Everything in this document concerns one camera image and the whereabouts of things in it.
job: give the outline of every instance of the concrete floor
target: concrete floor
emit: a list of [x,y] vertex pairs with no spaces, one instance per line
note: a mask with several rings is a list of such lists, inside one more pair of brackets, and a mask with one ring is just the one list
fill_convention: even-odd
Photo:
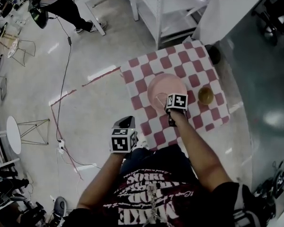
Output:
[[284,159],[284,35],[272,46],[249,13],[221,41],[248,119],[252,144],[252,188],[273,176]]
[[[124,61],[154,51],[155,43],[143,22],[134,22],[128,0],[106,0],[93,11],[108,21],[106,36],[97,32],[78,35],[72,25],[61,19],[72,39],[72,50],[63,90],[69,95],[61,103],[59,128],[76,161],[101,167],[109,155],[109,129],[118,119],[134,115],[134,111],[120,71],[84,87],[82,85],[89,83],[89,76],[104,68],[119,66]],[[50,20],[43,30],[29,20],[20,38],[35,41],[36,55],[26,55],[25,68],[5,58],[1,74],[8,77],[8,94],[0,103],[0,129],[6,129],[9,115],[18,122],[51,120],[48,127],[40,128],[42,135],[48,130],[49,145],[23,145],[19,155],[21,162],[16,167],[32,182],[33,189],[29,187],[29,191],[33,202],[40,202],[49,212],[53,208],[50,195],[54,198],[60,195],[72,209],[99,169],[80,170],[83,179],[80,180],[69,157],[56,151],[58,142],[54,120],[58,104],[50,105],[60,96],[69,53],[67,37],[57,20]],[[21,47],[28,51],[32,49],[25,42]],[[241,97],[225,60],[218,65],[217,71],[233,113],[230,122],[203,133],[202,137],[218,154],[233,180],[241,178],[251,185],[250,138]],[[31,137],[36,139],[38,135],[32,134]],[[4,148],[10,158],[17,157],[6,141]]]

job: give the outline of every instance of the wire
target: wire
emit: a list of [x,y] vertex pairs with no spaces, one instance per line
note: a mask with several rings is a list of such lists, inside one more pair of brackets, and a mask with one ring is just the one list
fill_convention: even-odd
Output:
[[56,17],[56,19],[58,19],[58,21],[59,21],[59,23],[60,23],[60,25],[61,25],[62,29],[63,29],[63,30],[64,30],[64,32],[66,33],[65,29],[63,28],[63,26],[62,26],[62,24],[61,24],[61,22],[60,22],[60,20],[59,20],[59,16],[57,16],[57,17]]
[[59,164],[58,164],[58,157],[57,157],[57,149],[56,149],[56,162],[57,162],[57,170],[58,170],[58,190],[60,195],[60,178],[59,178]]
[[72,165],[72,163],[67,163],[67,162],[64,160],[63,155],[61,155],[61,158],[62,158],[62,160],[64,161],[65,164],[67,164],[67,165]]
[[94,166],[94,167],[96,167],[96,168],[99,168],[99,169],[101,169],[100,167],[98,167],[97,165],[94,165],[94,164],[82,164],[82,163],[79,163],[78,161],[76,161],[69,153],[68,153],[68,151],[67,150],[65,150],[65,149],[63,149],[65,152],[66,152],[66,154],[74,161],[74,162],[76,162],[77,164],[79,164],[79,165],[81,165],[81,166]]
[[70,45],[70,53],[68,54],[68,59],[67,59],[67,64],[66,64],[66,67],[65,67],[65,72],[64,72],[64,76],[63,76],[63,82],[62,82],[62,87],[61,87],[61,93],[60,93],[60,101],[59,101],[59,109],[58,109],[58,117],[57,117],[57,130],[56,130],[56,138],[57,138],[57,141],[60,142],[58,140],[58,129],[59,129],[59,117],[60,117],[60,108],[61,108],[61,101],[62,101],[62,92],[63,92],[63,86],[64,86],[64,82],[65,82],[65,76],[66,76],[66,71],[67,71],[67,68],[68,68],[68,65],[70,63],[70,56],[71,56],[71,38],[68,36],[67,32],[65,31],[65,29],[63,28],[60,20],[58,19],[62,29],[64,30],[64,32],[66,33],[67,35],[67,39],[68,39],[68,42],[69,42],[69,45]]

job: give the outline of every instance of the equipment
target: equipment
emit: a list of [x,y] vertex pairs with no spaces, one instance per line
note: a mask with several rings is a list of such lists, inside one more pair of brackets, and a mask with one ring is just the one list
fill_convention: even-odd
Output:
[[109,145],[111,153],[130,153],[137,145],[137,132],[133,116],[115,122]]
[[58,197],[55,200],[53,207],[53,213],[50,216],[48,223],[49,227],[60,227],[64,223],[64,217],[66,217],[66,200],[63,197]]
[[40,0],[28,0],[28,11],[40,28],[45,28],[48,21],[48,12],[40,7]]
[[165,105],[165,111],[169,115],[169,126],[176,127],[176,122],[170,116],[171,110],[177,111],[178,113],[183,114],[187,118],[187,102],[187,94],[172,93],[168,95]]

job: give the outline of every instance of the red and white checkered pattern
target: red and white checkered pattern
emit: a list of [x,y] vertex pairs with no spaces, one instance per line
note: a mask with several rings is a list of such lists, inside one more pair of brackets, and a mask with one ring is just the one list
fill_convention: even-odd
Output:
[[[230,119],[218,75],[200,41],[178,44],[132,59],[121,67],[121,72],[151,149],[160,149],[180,140],[178,129],[169,127],[168,116],[159,115],[147,97],[149,83],[161,73],[177,75],[185,83],[187,117],[197,131],[209,131]],[[197,99],[200,88],[204,86],[210,87],[214,93],[210,105],[203,105]]]

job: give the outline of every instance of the jeans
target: jeans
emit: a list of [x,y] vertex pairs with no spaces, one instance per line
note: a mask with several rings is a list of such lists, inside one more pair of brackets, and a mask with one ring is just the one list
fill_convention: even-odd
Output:
[[174,174],[181,173],[195,178],[191,163],[179,145],[168,146],[157,151],[138,148],[132,152],[130,159],[123,162],[120,174],[125,175],[144,166],[148,169],[163,170]]
[[73,2],[73,0],[57,0],[53,4],[47,5],[42,8],[73,24],[76,29],[84,29],[86,31],[90,31],[93,27],[93,24],[91,22],[86,22],[80,17],[78,7]]

